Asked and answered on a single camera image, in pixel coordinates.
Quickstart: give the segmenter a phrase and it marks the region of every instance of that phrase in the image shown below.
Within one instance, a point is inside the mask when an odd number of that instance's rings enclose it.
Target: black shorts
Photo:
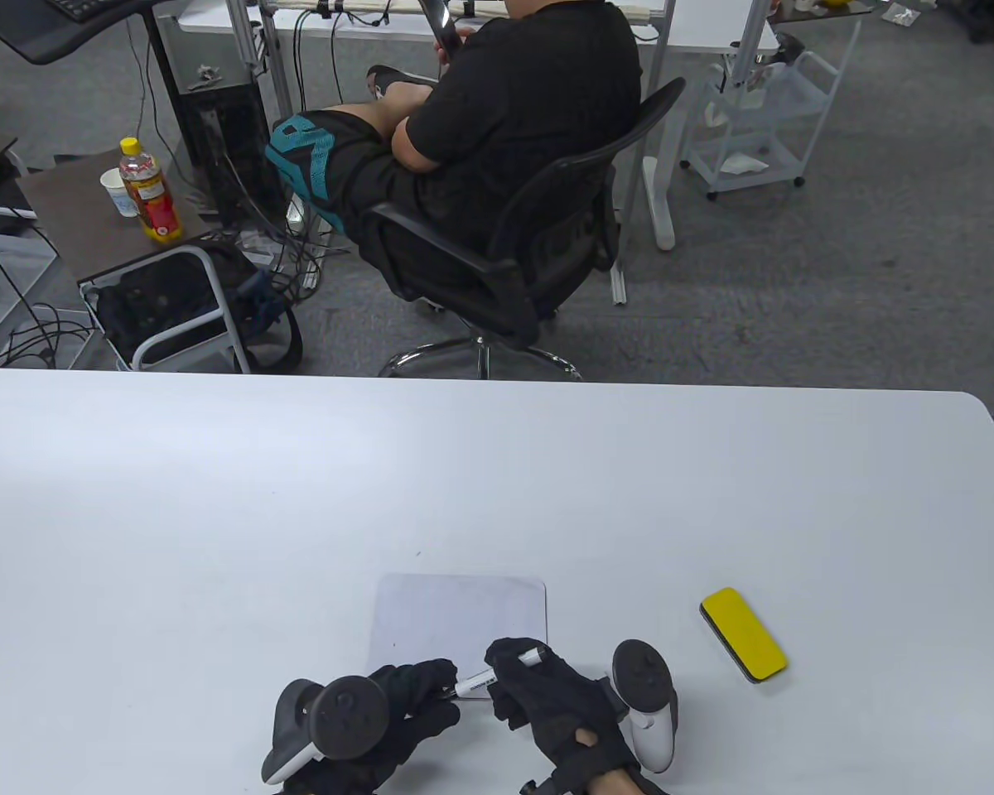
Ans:
[[[417,175],[394,159],[371,124],[338,110],[292,116],[273,130],[266,157],[335,230],[360,243],[360,217],[380,201],[427,215]]]

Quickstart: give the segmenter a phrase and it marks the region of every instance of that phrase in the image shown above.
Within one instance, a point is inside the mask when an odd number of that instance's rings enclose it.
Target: wrist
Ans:
[[[574,739],[580,742],[581,745],[589,747],[596,745],[600,741],[600,738],[596,737],[595,732],[586,728],[580,728],[574,732]],[[634,780],[630,778],[630,774],[624,768],[603,773],[602,776],[596,776],[595,779],[592,779],[585,785],[585,791],[588,795],[641,795],[640,788],[637,787],[637,784],[634,784]]]
[[[588,795],[641,795],[630,774],[625,769],[617,769],[603,776],[596,776],[585,785]]]

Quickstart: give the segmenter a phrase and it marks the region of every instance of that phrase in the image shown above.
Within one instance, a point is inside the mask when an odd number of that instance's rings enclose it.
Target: bottle label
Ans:
[[[152,229],[155,235],[159,238],[168,238],[169,235],[180,230],[180,222],[172,205],[172,196],[167,192],[161,175],[130,182],[128,188],[137,202],[140,220],[144,226]]]
[[[165,186],[162,184],[161,179],[144,182],[138,189],[140,190],[140,198],[144,201],[150,201],[152,198],[157,198],[165,193]]]

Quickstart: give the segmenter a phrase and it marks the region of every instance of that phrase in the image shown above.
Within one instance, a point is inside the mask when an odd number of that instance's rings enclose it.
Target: gloved hand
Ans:
[[[545,658],[524,666],[519,655],[536,647],[546,652]],[[530,638],[496,640],[485,660],[497,675],[490,685],[494,715],[512,731],[530,724],[540,752],[557,766],[552,778],[563,787],[558,792],[580,790],[589,777],[614,769],[640,769],[600,683],[581,675],[545,644]],[[578,730],[595,734],[596,744],[587,748],[576,737]]]
[[[288,795],[371,795],[405,764],[422,740],[437,737],[460,720],[454,701],[440,701],[456,685],[456,666],[433,659],[414,666],[383,666],[369,679],[390,703],[390,726],[374,749],[357,759],[312,761],[284,783]]]

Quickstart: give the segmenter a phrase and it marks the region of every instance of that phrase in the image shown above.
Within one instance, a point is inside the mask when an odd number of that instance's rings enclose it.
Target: yellow bottle cap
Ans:
[[[122,154],[129,155],[142,155],[144,152],[144,147],[141,147],[140,141],[135,137],[123,137],[122,139]]]

